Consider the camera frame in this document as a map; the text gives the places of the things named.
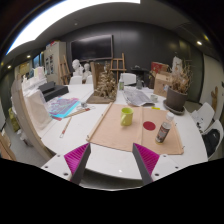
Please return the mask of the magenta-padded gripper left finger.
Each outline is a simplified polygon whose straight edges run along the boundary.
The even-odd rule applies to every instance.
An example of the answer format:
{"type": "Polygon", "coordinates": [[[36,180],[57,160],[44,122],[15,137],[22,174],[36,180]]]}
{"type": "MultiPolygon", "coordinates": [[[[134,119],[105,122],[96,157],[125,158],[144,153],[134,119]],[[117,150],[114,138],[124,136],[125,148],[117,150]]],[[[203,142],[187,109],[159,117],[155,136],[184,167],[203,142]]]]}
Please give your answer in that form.
{"type": "Polygon", "coordinates": [[[89,143],[81,145],[65,155],[56,154],[42,169],[79,185],[91,153],[89,143]]]}

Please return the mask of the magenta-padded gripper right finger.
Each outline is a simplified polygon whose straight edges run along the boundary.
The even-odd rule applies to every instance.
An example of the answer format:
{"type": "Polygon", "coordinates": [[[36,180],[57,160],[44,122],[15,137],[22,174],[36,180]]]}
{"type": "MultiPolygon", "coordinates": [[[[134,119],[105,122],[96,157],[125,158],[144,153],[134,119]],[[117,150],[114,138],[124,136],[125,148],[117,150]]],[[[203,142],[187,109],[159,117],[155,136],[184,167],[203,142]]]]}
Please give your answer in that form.
{"type": "Polygon", "coordinates": [[[167,154],[159,155],[137,143],[133,144],[132,153],[144,185],[152,183],[180,169],[180,166],[167,154]]]}

